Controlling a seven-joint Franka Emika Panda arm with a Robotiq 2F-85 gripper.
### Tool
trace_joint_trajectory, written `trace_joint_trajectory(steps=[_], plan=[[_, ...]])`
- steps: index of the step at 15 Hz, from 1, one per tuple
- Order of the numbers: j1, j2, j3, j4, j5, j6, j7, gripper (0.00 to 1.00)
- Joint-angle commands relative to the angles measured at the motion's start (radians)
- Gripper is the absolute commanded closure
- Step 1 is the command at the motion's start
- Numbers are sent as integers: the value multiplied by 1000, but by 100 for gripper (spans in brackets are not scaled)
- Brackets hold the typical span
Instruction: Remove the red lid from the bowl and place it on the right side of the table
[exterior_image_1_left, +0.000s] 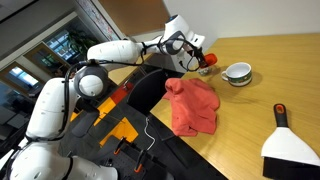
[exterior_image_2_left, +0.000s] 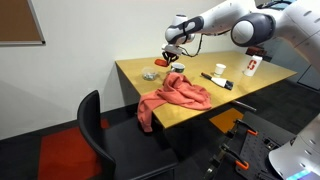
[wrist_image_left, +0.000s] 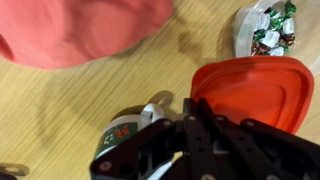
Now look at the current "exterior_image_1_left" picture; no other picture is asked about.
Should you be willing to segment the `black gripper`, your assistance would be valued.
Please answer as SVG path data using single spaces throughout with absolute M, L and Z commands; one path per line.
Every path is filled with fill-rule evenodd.
M 200 66 L 204 65 L 204 56 L 202 53 L 202 48 L 197 48 L 196 46 L 192 45 L 191 43 L 185 43 L 183 45 L 183 49 L 192 57 L 195 57 L 198 61 Z

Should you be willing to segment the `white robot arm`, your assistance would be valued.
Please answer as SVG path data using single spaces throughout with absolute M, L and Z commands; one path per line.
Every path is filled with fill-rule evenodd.
M 165 23 L 164 34 L 150 41 L 115 40 L 90 47 L 85 61 L 71 66 L 63 78 L 52 78 L 44 85 L 24 135 L 25 143 L 8 160 L 7 179 L 117 180 L 114 167 L 58 153 L 77 103 L 101 97 L 108 88 L 109 72 L 135 66 L 146 54 L 176 55 L 184 51 L 203 66 L 204 40 L 182 16 L 174 15 Z

